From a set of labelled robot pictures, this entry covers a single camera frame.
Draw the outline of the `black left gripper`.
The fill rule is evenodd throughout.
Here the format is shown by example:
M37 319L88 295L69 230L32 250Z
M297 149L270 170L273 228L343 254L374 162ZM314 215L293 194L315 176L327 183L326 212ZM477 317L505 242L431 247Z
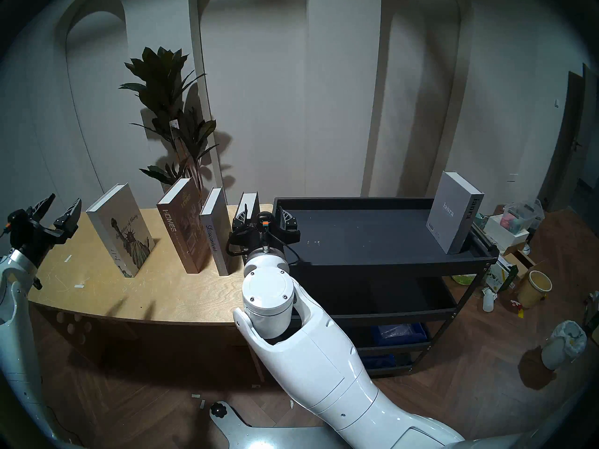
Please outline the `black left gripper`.
M39 223L51 207L55 193L28 208L28 218ZM45 228L36 223L12 223L12 256L26 258L36 269L40 268L48 252L56 245L62 245L74 236L78 229L82 208L81 199L77 199L53 226Z

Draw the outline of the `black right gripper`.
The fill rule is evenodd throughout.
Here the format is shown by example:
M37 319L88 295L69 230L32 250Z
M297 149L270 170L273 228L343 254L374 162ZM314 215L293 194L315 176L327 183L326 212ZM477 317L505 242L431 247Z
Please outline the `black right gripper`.
M300 242L300 231L296 218L282 207L277 207L277 226L269 226L262 232L261 225L246 225L247 204L240 204L232 221L232 232L228 237L228 255L246 256L258 250L259 253L278 251L285 257L285 247Z

